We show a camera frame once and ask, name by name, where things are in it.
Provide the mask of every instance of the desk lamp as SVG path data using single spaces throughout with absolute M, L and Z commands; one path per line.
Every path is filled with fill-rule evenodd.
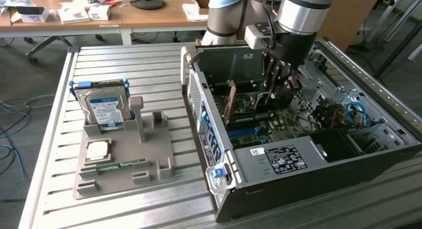
M 143 10 L 156 10 L 164 6 L 164 0 L 131 0 L 132 6 Z

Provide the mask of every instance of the circuit board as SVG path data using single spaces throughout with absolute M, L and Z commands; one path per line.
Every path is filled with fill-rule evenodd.
M 253 108 L 257 96 L 257 92 L 236 95 L 232 111 L 233 118 L 236 118 L 236 115 L 241 115 L 241 119 L 246 119 L 246 121 L 226 125 L 226 131 L 234 149 L 296 138 L 305 132 L 305 129 L 297 122 L 296 114 L 289 108 L 257 112 Z M 221 117 L 224 118 L 228 96 L 214 96 L 214 102 Z M 262 120 L 257 120 L 250 116 L 265 117 Z

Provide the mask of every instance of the gray carpet floor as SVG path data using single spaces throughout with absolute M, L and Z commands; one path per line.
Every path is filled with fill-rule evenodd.
M 381 13 L 381 10 L 372 12 L 365 24 L 368 27 L 373 27 Z M 350 54 L 352 57 L 361 65 L 366 63 L 362 55 L 366 58 L 372 58 L 372 66 L 378 68 L 414 25 L 414 22 L 406 22 L 390 43 L 383 45 L 383 50 L 374 48 L 370 49 L 368 53 Z M 139 37 L 145 41 L 152 41 L 155 36 L 156 33 L 139 34 Z M 93 35 L 68 37 L 68 40 L 75 46 L 121 45 L 120 35 L 111 34 L 103 35 L 103 37 L 105 39 L 104 42 L 99 41 Z M 161 32 L 153 42 L 170 43 L 172 37 L 172 32 Z M 182 42 L 192 42 L 194 39 L 201 38 L 201 34 L 200 32 L 178 32 L 178 38 Z M 40 43 L 43 39 L 44 38 L 33 37 L 36 43 Z M 405 58 L 421 43 L 422 34 L 414 38 L 387 69 L 386 75 L 382 76 L 387 88 L 419 115 L 422 115 L 422 55 L 417 58 L 415 62 L 407 61 Z M 55 41 L 35 55 L 40 60 L 37 65 L 28 63 L 24 56 L 33 47 L 35 44 L 28 44 L 23 38 L 16 38 L 8 47 L 0 48 L 0 100 L 3 101 L 13 98 L 27 99 L 56 91 L 67 55 L 67 46 L 61 42 Z M 13 110 L 25 111 L 25 108 L 13 108 Z M 32 175 L 35 169 L 49 112 L 49 107 L 33 109 L 31 111 L 29 126 L 12 136 L 13 143 L 21 155 L 25 171 L 29 175 Z M 21 116 L 8 114 L 0 110 L 0 127 L 7 128 L 20 117 Z M 0 144 L 1 143 L 7 144 L 3 138 L 0 138 Z M 4 152 L 1 148 L 0 158 L 4 156 Z M 4 169 L 7 161 L 8 160 L 0 160 L 0 171 Z M 17 162 L 15 162 L 9 170 L 0 175 L 0 198 L 5 197 L 8 193 L 19 187 L 20 181 L 20 168 Z M 24 199 L 28 193 L 28 187 L 29 182 L 27 181 L 24 188 L 12 198 Z M 13 229 L 17 227 L 23 206 L 23 202 L 0 203 L 0 229 Z

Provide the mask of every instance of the gray 3d-printed holder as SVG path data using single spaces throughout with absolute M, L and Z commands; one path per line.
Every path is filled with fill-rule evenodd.
M 136 118 L 124 121 L 124 129 L 101 132 L 85 125 L 80 144 L 75 199 L 174 181 L 174 157 L 166 116 L 156 111 L 141 117 L 143 97 L 129 98 Z M 88 160 L 87 150 L 96 141 L 108 143 L 103 159 Z

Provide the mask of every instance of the metal slotted tabletop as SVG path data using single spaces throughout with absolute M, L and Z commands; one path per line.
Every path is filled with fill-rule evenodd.
M 240 220 L 214 222 L 180 84 L 180 49 L 193 44 L 69 50 L 19 228 L 391 228 L 419 218 L 422 160 L 417 155 L 369 183 Z M 328 72 L 341 77 L 330 67 Z M 144 114 L 165 110 L 178 179 L 75 200 L 84 115 L 68 82 L 123 77 L 129 79 L 131 94 L 143 95 Z

